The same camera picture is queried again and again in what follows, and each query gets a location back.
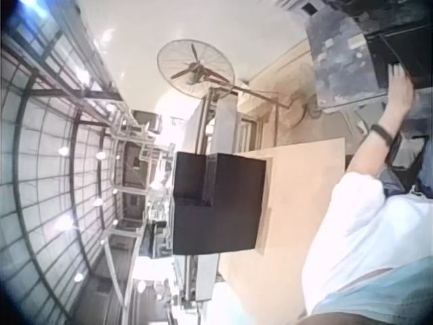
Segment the watch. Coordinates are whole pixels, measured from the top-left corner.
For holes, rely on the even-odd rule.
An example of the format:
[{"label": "watch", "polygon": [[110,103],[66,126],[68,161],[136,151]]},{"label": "watch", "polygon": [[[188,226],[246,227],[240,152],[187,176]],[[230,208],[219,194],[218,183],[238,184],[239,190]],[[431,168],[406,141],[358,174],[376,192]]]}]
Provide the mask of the watch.
[{"label": "watch", "polygon": [[385,140],[386,145],[387,145],[388,147],[391,147],[392,142],[394,141],[394,137],[391,136],[391,134],[389,134],[389,133],[387,132],[387,130],[385,130],[383,127],[381,127],[381,126],[378,125],[378,124],[373,124],[373,125],[371,126],[370,131],[375,131],[378,135],[380,135],[380,137],[381,137],[383,140]]}]

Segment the fan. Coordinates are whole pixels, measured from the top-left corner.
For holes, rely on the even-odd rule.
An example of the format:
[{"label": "fan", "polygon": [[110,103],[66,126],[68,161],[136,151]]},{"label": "fan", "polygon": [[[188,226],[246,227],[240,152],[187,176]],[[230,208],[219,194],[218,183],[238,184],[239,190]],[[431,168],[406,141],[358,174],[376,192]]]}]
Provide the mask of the fan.
[{"label": "fan", "polygon": [[233,89],[233,67],[224,54],[207,43],[171,41],[159,51],[157,61],[164,79],[185,95],[203,98],[209,88],[217,86],[218,98],[223,98]]}]

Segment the white sleeve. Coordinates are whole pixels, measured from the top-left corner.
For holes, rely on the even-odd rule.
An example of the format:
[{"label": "white sleeve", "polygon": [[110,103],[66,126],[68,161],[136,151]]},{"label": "white sleeve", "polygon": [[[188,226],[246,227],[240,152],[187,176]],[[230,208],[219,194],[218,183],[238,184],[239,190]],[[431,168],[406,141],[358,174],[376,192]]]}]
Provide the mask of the white sleeve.
[{"label": "white sleeve", "polygon": [[334,233],[347,235],[367,225],[384,203],[380,180],[370,175],[347,173],[332,191],[322,225],[332,224]]}]

